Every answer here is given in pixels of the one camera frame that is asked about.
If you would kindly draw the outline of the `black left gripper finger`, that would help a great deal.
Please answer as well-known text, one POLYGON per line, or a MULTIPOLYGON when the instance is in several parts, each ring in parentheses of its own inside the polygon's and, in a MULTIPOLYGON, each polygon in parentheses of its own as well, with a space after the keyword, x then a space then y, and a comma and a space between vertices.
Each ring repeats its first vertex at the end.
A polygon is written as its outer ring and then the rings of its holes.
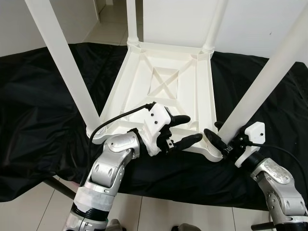
POLYGON ((193 134, 191 136, 183 137, 180 141, 173 143, 171 150, 182 151, 187 148, 190 148, 192 145, 203 140, 202 134, 193 134))
POLYGON ((184 125, 190 121, 191 121, 191 117, 187 115, 174 115, 174 116, 171 116, 171 120, 167 125, 168 126, 184 125))

